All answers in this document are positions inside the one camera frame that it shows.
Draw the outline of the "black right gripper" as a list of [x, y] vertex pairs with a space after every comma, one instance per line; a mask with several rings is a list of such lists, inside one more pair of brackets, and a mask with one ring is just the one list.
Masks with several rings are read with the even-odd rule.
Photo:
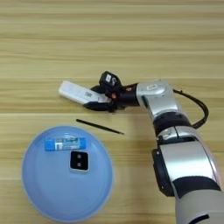
[[91, 90], [98, 94], [105, 94], [110, 99], [110, 102], [90, 101], [84, 104], [86, 109], [113, 113], [127, 107], [139, 106], [136, 83], [128, 86], [118, 85], [107, 91], [104, 86], [96, 85]]

